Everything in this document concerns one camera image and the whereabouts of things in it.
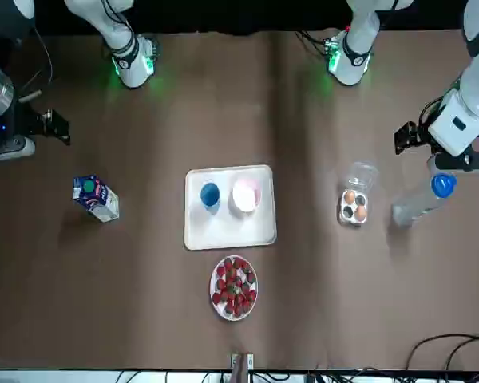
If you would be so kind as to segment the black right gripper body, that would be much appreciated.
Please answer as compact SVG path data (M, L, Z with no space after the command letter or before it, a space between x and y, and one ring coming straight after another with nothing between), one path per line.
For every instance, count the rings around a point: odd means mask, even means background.
M0 117L0 137L34 136L41 133L41 117L30 104L11 106Z

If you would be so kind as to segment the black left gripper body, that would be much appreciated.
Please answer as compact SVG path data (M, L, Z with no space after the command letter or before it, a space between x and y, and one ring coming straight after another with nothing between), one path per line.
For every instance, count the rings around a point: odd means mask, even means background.
M428 145L430 147L430 152L432 155L439 153L439 144L431 136L430 131L430 122L429 121L419 121L418 122L418 138L420 140L419 146Z

